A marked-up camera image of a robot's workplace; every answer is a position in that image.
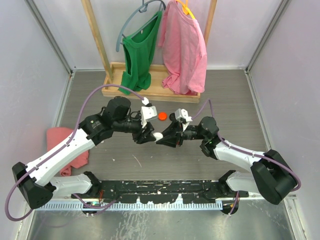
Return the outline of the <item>orange earbud case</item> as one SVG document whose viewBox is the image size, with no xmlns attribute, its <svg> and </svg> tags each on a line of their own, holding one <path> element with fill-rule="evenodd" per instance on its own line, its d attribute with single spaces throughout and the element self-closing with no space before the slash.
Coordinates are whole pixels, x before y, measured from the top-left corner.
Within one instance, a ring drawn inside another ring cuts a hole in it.
<svg viewBox="0 0 320 240">
<path fill-rule="evenodd" d="M 158 114 L 158 119 L 159 119 L 160 121 L 165 121 L 167 118 L 168 118 L 168 115 L 167 115 L 165 112 L 160 112 L 160 113 Z"/>
</svg>

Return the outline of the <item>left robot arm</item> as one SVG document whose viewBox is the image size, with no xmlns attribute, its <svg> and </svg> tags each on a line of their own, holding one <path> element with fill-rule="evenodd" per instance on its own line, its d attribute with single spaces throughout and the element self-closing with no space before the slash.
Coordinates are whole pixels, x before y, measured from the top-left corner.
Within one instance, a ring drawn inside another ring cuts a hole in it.
<svg viewBox="0 0 320 240">
<path fill-rule="evenodd" d="M 112 137 L 114 132 L 130 133 L 137 144 L 154 142 L 150 120 L 157 117 L 156 107 L 144 105 L 132 116 L 131 101 L 122 96 L 111 99 L 99 113 L 87 116 L 66 139 L 38 159 L 12 167 L 17 187 L 31 209 L 38 209 L 53 197 L 72 194 L 95 198 L 102 184 L 89 171 L 75 176 L 55 175 L 81 154 Z"/>
</svg>

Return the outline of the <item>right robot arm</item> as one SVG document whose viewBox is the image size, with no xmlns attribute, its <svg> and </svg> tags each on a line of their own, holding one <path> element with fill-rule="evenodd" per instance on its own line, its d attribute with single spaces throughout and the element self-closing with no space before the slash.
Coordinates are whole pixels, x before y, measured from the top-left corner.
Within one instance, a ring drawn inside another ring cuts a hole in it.
<svg viewBox="0 0 320 240">
<path fill-rule="evenodd" d="M 158 145 L 172 148 L 181 146 L 185 140 L 201 140 L 200 149 L 206 157 L 246 170 L 246 174 L 232 172 L 219 184 L 219 191 L 225 197 L 238 191 L 252 192 L 277 205 L 301 186 L 298 177 L 277 151 L 253 151 L 230 143 L 219 135 L 216 120 L 211 116 L 204 117 L 198 125 L 185 126 L 173 120 L 163 132 L 154 136 Z"/>
</svg>

